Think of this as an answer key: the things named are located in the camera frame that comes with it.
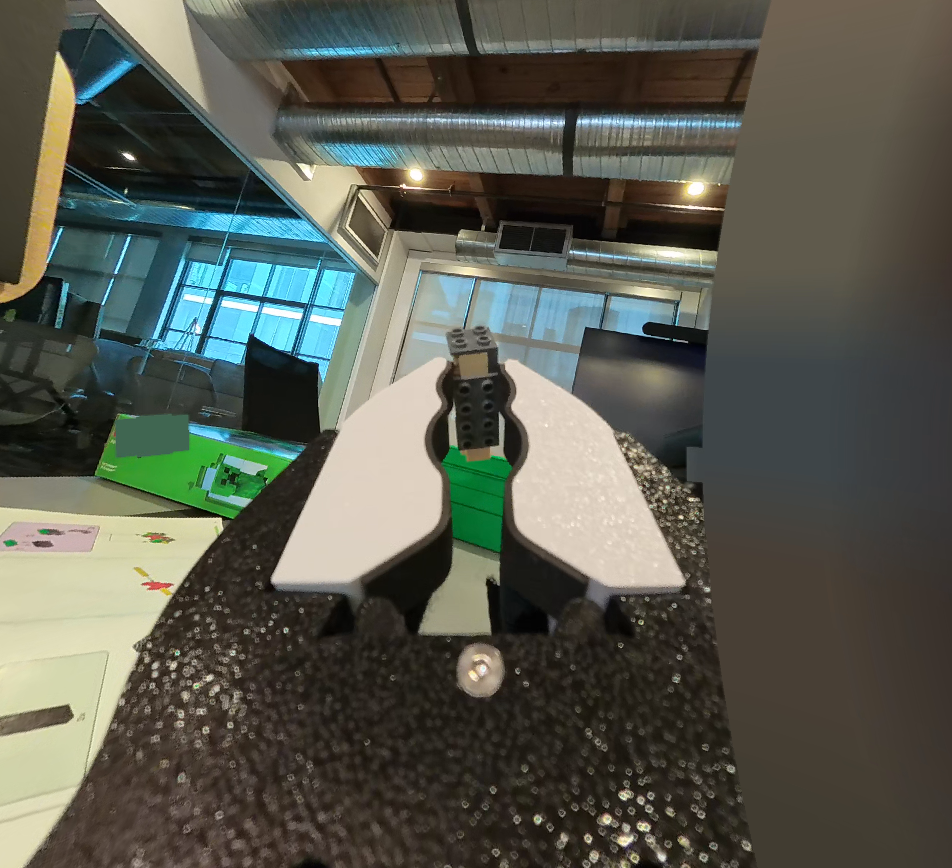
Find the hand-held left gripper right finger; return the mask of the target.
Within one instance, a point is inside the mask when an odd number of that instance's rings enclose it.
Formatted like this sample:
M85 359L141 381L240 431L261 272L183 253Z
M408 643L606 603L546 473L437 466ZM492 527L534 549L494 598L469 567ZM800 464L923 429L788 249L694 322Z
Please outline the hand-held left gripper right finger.
M528 366L503 371L504 585L526 600L680 591L684 574L610 426Z

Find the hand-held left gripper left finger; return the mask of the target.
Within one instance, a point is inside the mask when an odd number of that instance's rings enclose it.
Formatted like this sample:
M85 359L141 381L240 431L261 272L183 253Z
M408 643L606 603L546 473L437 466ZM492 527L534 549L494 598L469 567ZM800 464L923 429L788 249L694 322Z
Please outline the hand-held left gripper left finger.
M433 359L344 422L271 576L286 592L426 604L452 561L451 364Z

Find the dark grey brick yellow tile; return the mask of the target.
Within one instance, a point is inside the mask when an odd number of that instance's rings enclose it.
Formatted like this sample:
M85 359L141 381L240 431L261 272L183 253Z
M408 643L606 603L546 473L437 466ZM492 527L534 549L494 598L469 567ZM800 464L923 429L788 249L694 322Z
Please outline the dark grey brick yellow tile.
M485 326L457 327L446 331L446 343L450 356L458 360L466 355L485 354L491 369L498 362L498 347L493 334Z

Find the grey desk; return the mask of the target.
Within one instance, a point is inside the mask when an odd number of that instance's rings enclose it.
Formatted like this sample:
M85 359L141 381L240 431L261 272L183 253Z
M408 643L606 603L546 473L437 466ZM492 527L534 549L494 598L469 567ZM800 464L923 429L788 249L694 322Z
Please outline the grey desk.
M221 589L226 596L242 598L260 596L253 588L256 581L268 583L275 566L265 558L279 557L287 535L300 514L300 508L311 488L308 482L278 484L276 490L257 498L249 510L241 512L231 522L223 522L217 539L202 554L189 573L198 567L206 577L191 594L197 602L190 603L191 611L184 615L187 627L195 624L192 643L184 649L184 656L147 660L147 680L166 680L172 687L173 705L184 704L186 715L197 716L199 708L210 702L213 714L226 714L234 698L232 680L237 680L238 700L244 700L247 671L243 664L253 636L265 632L278 636L275 643L265 643L264 659L268 660L285 647L283 640L291 633L284 631L282 618L238 617L232 619L231 629L225 626L225 604L215 605L211 595ZM2 509L23 508L66 514L89 514L107 517L200 517L198 510L173 507L173 501L149 496L94 478L6 478L2 479ZM171 618L175 607L170 603L161 618ZM136 650L146 648L147 636ZM51 829L54 814L65 811L66 790L24 803L2 806L2 866L25 866L28 856L39 847L40 829Z

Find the green plastic crate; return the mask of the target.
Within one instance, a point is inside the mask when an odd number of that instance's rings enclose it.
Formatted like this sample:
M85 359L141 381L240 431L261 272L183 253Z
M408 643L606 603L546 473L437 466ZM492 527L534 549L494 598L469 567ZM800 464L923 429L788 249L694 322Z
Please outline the green plastic crate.
M454 540L500 552L511 465L505 457L495 456L468 461L455 446L449 447L443 464L450 484Z

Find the large black display screen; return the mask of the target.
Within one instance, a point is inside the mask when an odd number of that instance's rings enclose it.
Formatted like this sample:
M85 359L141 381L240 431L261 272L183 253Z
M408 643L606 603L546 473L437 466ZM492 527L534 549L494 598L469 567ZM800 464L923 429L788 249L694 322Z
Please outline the large black display screen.
M572 394L684 476L703 445L707 347L587 327Z

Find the black mesh office chair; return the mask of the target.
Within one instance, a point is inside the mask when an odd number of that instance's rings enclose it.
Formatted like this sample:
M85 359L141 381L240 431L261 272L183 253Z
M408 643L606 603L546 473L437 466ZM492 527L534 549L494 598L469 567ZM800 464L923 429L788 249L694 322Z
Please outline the black mesh office chair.
M319 366L255 336L244 355L244 432L306 444L321 433Z

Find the green cardboard toy box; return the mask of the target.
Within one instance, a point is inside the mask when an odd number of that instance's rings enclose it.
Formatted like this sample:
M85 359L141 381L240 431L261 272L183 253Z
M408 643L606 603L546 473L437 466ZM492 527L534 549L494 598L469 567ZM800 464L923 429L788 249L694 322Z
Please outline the green cardboard toy box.
M302 444L186 415L119 414L95 476L233 518L302 452Z

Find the large window with blinds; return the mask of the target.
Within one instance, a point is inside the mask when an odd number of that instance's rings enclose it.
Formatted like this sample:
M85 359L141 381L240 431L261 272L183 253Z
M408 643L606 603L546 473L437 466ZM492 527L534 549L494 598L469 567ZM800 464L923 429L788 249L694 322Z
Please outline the large window with blinds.
M447 356L448 330L483 325L502 362L521 362L571 391L586 329L641 335L646 322L675 324L680 305L674 298L422 272L393 378Z

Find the grey office chair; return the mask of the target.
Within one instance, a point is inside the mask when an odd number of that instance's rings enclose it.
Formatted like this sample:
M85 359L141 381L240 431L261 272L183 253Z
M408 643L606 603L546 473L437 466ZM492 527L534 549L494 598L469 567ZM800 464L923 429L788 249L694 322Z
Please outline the grey office chair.
M120 399L133 415L187 415L192 422L237 429L243 415L244 367L180 351L151 350L126 363Z
M70 401L76 380L96 355L90 338L29 321L2 321L1 425L59 415L66 428L78 430Z

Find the square ceiling vent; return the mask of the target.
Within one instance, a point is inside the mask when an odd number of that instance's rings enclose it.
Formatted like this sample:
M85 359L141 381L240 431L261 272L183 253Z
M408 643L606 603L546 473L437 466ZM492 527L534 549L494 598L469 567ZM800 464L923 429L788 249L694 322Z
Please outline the square ceiling vent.
M338 223L340 235L363 261L377 270L386 256L388 220L382 219L364 196L363 187L352 185Z

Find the open instruction booklet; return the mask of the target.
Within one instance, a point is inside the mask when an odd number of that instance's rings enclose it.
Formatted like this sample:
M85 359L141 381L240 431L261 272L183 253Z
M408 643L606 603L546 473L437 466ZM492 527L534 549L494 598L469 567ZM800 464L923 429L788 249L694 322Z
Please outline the open instruction booklet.
M1 803L74 790L219 517L1 513Z

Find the duct vent grille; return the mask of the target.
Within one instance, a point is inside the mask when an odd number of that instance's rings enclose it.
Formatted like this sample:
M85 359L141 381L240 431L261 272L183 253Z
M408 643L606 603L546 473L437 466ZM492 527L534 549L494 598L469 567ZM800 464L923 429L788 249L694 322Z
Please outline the duct vent grille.
M515 220L501 221L492 255L502 266L565 272L573 226Z

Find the dark panel yellow frame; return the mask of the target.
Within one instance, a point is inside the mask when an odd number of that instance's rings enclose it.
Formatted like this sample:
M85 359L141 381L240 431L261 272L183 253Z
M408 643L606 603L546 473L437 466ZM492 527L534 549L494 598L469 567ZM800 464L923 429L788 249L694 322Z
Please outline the dark panel yellow frame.
M66 0L1 0L1 302L46 271L76 101Z

